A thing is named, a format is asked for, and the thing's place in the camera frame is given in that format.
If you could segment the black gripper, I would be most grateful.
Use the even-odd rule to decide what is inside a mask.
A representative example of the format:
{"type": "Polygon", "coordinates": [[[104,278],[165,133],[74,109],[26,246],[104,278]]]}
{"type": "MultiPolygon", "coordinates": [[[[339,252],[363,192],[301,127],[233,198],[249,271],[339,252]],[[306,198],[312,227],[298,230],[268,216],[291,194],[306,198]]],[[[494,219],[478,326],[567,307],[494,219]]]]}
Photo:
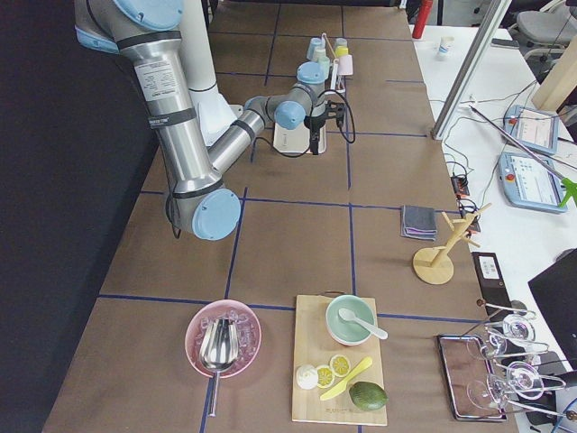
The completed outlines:
{"type": "Polygon", "coordinates": [[[305,117],[304,125],[310,131],[309,150],[313,155],[319,154],[319,130],[325,126],[327,120],[335,120],[337,127],[342,129],[344,115],[345,103],[326,101],[323,113],[305,117]]]}

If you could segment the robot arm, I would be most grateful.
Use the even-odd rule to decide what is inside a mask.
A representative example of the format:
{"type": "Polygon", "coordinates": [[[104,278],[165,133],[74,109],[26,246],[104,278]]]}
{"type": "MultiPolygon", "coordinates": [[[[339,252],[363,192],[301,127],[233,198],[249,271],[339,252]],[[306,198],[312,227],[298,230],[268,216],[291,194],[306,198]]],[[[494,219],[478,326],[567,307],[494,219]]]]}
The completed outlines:
{"type": "Polygon", "coordinates": [[[284,95],[254,97],[234,111],[220,94],[198,1],[77,1],[76,32],[89,49],[119,54],[134,67],[160,137],[171,224],[216,241],[236,228],[239,198],[225,172],[267,124],[305,124],[315,140],[325,121],[324,67],[308,61],[284,95]]]}

